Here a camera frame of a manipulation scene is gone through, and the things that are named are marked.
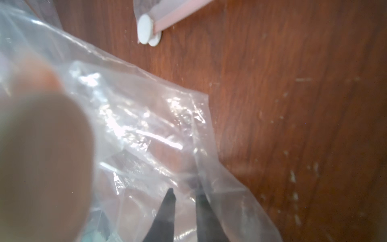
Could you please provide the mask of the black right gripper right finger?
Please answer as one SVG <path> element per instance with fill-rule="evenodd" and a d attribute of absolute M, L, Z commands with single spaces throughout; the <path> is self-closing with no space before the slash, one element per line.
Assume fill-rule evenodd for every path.
<path fill-rule="evenodd" d="M 198 242 L 230 242 L 202 185 L 198 185 L 196 189 L 196 222 Z"/>

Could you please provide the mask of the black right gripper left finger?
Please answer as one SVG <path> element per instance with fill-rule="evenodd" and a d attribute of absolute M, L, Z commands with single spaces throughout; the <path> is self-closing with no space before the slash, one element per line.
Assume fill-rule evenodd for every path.
<path fill-rule="evenodd" d="M 168 189 L 143 242 L 174 242 L 176 196 Z"/>

